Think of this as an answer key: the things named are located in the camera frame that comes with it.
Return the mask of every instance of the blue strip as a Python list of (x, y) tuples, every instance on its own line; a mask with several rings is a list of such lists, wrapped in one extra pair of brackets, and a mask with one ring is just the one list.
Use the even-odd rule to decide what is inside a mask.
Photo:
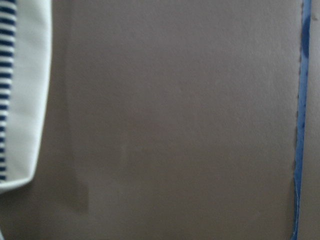
[(9, 7), (5, 7), (5, 6), (0, 6), (0, 11), (3, 13), (12, 14), (12, 15), (16, 14), (16, 10)]
[(12, 62), (3, 62), (3, 61), (0, 61), (0, 67), (12, 68)]
[(14, 43), (12, 41), (6, 41), (6, 40), (0, 40), (0, 45), (8, 46), (8, 47), (13, 47)]
[(0, 72), (0, 78), (10, 79), (11, 78), (11, 73)]
[(309, 68), (309, 38), (310, 38), (310, 17), (311, 0), (303, 1), (302, 10), (302, 36), (301, 36), (301, 65), (299, 82), (298, 118), (297, 118), (297, 140), (295, 149), (295, 170), (294, 170), (294, 223), (291, 240), (298, 239), (299, 209), (301, 196), (302, 166), (305, 141), (306, 103), (308, 89), (308, 68)]
[(14, 54), (9, 51), (0, 51), (0, 56), (3, 56), (3, 57), (13, 57), (13, 55)]
[(7, 29), (0, 29), (0, 34), (4, 34), (4, 35), (9, 35), (9, 36), (14, 36), (15, 33), (13, 31), (7, 30)]
[(0, 94), (0, 99), (9, 99), (9, 94)]
[(16, 3), (16, 0), (2, 0), (2, 1), (9, 2), (9, 3), (13, 3), (13, 4)]
[(10, 84), (7, 83), (0, 83), (0, 89), (10, 89)]
[(16, 24), (16, 21), (11, 20), (11, 19), (7, 19), (7, 18), (4, 18), (4, 17), (0, 17), (0, 23), (2, 23), (2, 24), (15, 25), (15, 24)]

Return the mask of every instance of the beige surface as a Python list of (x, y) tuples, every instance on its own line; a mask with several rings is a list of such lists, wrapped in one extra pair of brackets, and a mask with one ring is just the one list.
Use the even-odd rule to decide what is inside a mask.
[(54, 1), (32, 185), (0, 196), (23, 240), (285, 240), (301, 2)]

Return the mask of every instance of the blue fabric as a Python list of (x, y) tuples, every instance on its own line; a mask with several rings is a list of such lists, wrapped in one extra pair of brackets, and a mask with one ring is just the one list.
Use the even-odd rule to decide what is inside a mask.
[(308, 68), (309, 68), (309, 38), (310, 38), (310, 17), (311, 0), (303, 1), (302, 10), (302, 37), (301, 37), (301, 64), (297, 118), (297, 141), (295, 149), (295, 170), (294, 170), (294, 223), (291, 240), (298, 239), (299, 210), (301, 196), (302, 167), (305, 141), (305, 121), (308, 89)]

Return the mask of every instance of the brown wall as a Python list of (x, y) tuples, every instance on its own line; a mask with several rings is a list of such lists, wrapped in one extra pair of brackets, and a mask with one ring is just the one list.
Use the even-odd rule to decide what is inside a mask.
[(300, 1), (53, 1), (53, 30), (7, 240), (290, 239)]

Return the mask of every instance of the blue and white stripes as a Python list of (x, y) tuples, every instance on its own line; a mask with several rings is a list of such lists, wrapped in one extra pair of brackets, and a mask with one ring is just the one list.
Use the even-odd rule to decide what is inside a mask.
[(0, 0), (0, 183), (7, 178), (5, 138), (13, 74), (16, 11), (16, 0)]

